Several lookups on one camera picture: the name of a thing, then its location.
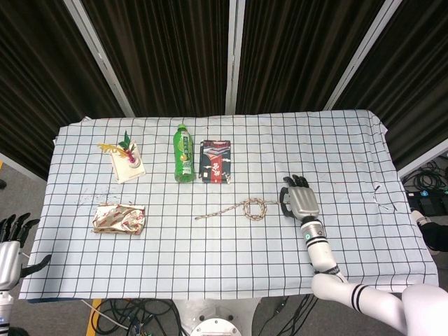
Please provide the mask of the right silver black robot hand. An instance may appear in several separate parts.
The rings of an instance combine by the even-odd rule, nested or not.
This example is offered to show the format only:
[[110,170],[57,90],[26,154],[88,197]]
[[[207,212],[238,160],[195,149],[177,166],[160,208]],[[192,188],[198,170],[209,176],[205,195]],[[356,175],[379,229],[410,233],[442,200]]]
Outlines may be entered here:
[[318,218],[320,210],[314,191],[309,187],[303,176],[285,176],[288,184],[282,187],[279,194],[279,204],[284,216],[295,218],[301,223],[306,218]]

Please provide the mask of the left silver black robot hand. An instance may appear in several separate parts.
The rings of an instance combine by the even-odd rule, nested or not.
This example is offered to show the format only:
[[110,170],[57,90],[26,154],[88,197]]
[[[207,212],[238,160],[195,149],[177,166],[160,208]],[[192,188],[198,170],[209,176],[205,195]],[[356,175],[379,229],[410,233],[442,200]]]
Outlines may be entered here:
[[41,271],[51,261],[52,255],[48,254],[35,265],[22,266],[22,249],[29,231],[40,222],[38,218],[26,222],[30,216],[13,214],[1,220],[1,292],[12,290],[21,279]]

